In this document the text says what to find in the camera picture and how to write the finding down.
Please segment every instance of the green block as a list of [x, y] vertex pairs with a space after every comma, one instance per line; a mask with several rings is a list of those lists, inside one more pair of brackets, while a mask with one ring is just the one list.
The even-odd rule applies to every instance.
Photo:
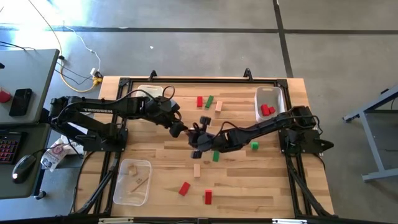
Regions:
[[258, 142], [252, 142], [251, 143], [251, 149], [253, 149], [253, 150], [259, 149], [259, 143]]
[[209, 108], [210, 107], [210, 105], [211, 105], [211, 103], [213, 102], [213, 96], [209, 96], [209, 98], [207, 99], [207, 102], [206, 102], [206, 108]]
[[220, 152], [219, 151], [214, 151], [213, 152], [213, 161], [218, 162], [219, 158], [220, 158]]

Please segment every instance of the red object in container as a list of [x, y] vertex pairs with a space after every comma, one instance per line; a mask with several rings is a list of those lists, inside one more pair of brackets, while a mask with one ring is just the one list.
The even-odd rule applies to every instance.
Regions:
[[211, 205], [211, 190], [205, 190], [205, 204]]
[[261, 105], [261, 112], [263, 116], [269, 116], [268, 105]]
[[275, 108], [274, 108], [273, 106], [271, 106], [270, 108], [268, 108], [268, 110], [269, 110], [269, 113], [270, 113], [270, 114], [275, 113]]
[[184, 184], [182, 185], [182, 187], [178, 193], [182, 196], [185, 196], [187, 194], [190, 186], [191, 186], [190, 184], [184, 182]]
[[11, 94], [0, 87], [0, 103], [6, 103], [11, 99]]
[[198, 96], [197, 104], [198, 104], [198, 107], [202, 107], [203, 106], [203, 97], [202, 96]]

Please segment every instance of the clear plastic container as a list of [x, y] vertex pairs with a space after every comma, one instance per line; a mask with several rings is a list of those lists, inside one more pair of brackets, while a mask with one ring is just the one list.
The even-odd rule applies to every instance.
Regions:
[[[267, 104], [268, 107], [273, 106], [275, 113], [269, 116], [263, 116], [261, 105]], [[285, 103], [282, 90], [279, 87], [258, 87], [254, 96], [254, 110], [256, 112], [256, 121], [266, 121], [277, 116], [279, 113], [285, 112]]]
[[[163, 94], [163, 87], [161, 86], [153, 86], [153, 85], [140, 85], [138, 90], [144, 90], [153, 97], [162, 96]], [[137, 91], [136, 97], [138, 96], [147, 96], [144, 92]]]
[[125, 159], [119, 169], [113, 202], [141, 206], [148, 200], [152, 166], [149, 161]]

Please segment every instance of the concrete floor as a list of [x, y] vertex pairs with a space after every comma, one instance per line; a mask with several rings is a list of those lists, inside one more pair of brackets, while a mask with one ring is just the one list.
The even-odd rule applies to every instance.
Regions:
[[[65, 21], [69, 26], [91, 27], [277, 28], [272, 0], [34, 3], [51, 25], [62, 25]], [[30, 27], [19, 31], [0, 29], [0, 40], [38, 49], [58, 48], [51, 32], [32, 27], [45, 24], [29, 3], [4, 4], [0, 23]], [[398, 29], [398, 1], [394, 0], [279, 0], [279, 4], [285, 29]], [[104, 75], [148, 75], [155, 69], [159, 75], [240, 77], [249, 67], [255, 77], [286, 77], [278, 34], [79, 34], [88, 47], [98, 52]], [[92, 67], [97, 67], [95, 56], [83, 48], [73, 33], [57, 35], [68, 68], [87, 75]], [[324, 156], [335, 213], [345, 218], [398, 223], [398, 177], [363, 183], [361, 174], [376, 171], [376, 164], [361, 123], [344, 124], [341, 120], [345, 114], [377, 98], [384, 89], [398, 85], [398, 36], [287, 34], [286, 41], [293, 76], [305, 79], [313, 113], [320, 117], [325, 132], [323, 138], [335, 143]], [[53, 97], [76, 95], [57, 73], [51, 85], [57, 91], [49, 92], [45, 107]], [[78, 86], [87, 87], [88, 82]], [[98, 90], [81, 96], [96, 98]], [[397, 167], [398, 162], [388, 166]], [[49, 196], [39, 201], [2, 200], [5, 215], [0, 220], [66, 215], [76, 175], [77, 169], [46, 173], [43, 189]], [[16, 204], [22, 207], [19, 213], [13, 212]]]

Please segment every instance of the wooden table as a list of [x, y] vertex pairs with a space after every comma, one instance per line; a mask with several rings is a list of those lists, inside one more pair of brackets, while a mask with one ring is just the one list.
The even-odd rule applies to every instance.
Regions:
[[[114, 100], [120, 77], [105, 77], [99, 98]], [[289, 78], [292, 106], [308, 105], [304, 80]], [[133, 89], [145, 83], [135, 83]], [[199, 123], [200, 116], [212, 117], [208, 131], [216, 133], [223, 121], [237, 126], [250, 126], [256, 122], [254, 93], [264, 84], [224, 83], [146, 83], [175, 87], [174, 100], [181, 106], [182, 121], [186, 126]], [[197, 108], [196, 98], [214, 96], [209, 110]], [[215, 114], [218, 100], [223, 110]], [[111, 115], [96, 114], [101, 122], [111, 122]], [[220, 161], [212, 161], [212, 152], [206, 152], [199, 160], [190, 158], [188, 138], [181, 134], [177, 139], [169, 130], [143, 120], [127, 122], [129, 138], [123, 159], [143, 159], [151, 162], [153, 174], [149, 199], [141, 207], [114, 204], [112, 216], [129, 217], [228, 217], [228, 218], [292, 218], [292, 198], [284, 156], [280, 153], [277, 133], [256, 139], [259, 149], [250, 146], [240, 151], [220, 154]], [[97, 187], [104, 153], [93, 154], [86, 162], [80, 177], [76, 207], [80, 208]], [[201, 165], [201, 177], [193, 177], [193, 165]], [[313, 155], [303, 154], [303, 166], [309, 189], [324, 208], [333, 213], [328, 184], [322, 163]], [[184, 182], [191, 184], [188, 194], [178, 194]], [[302, 193], [298, 188], [300, 208], [304, 211]], [[205, 189], [213, 191], [213, 203], [205, 205]], [[106, 189], [104, 201], [108, 195]]]

